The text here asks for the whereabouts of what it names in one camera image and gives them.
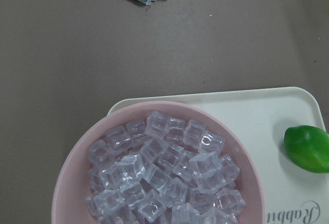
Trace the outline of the green lime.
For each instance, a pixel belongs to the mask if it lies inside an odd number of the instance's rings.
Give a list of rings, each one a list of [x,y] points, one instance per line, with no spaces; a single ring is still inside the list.
[[[284,134],[290,160],[313,173],[328,173],[328,133],[314,126],[290,127]]]

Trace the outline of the pink bowl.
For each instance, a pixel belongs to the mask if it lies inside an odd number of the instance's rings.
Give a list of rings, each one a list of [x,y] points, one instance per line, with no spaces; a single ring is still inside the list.
[[[96,223],[86,206],[92,195],[88,150],[97,141],[109,146],[110,161],[96,170],[104,218],[150,222],[171,211],[198,223],[201,212],[187,202],[194,181],[215,203],[235,183],[245,201],[238,223],[264,223],[264,194],[249,154],[216,118],[188,105],[154,101],[122,108],[91,127],[69,153],[52,201],[52,223]]]

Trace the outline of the clear ice cubes pile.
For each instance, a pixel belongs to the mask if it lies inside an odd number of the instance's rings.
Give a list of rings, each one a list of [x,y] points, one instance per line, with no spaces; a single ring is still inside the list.
[[[108,130],[87,150],[97,223],[237,223],[246,201],[226,138],[159,111]]]

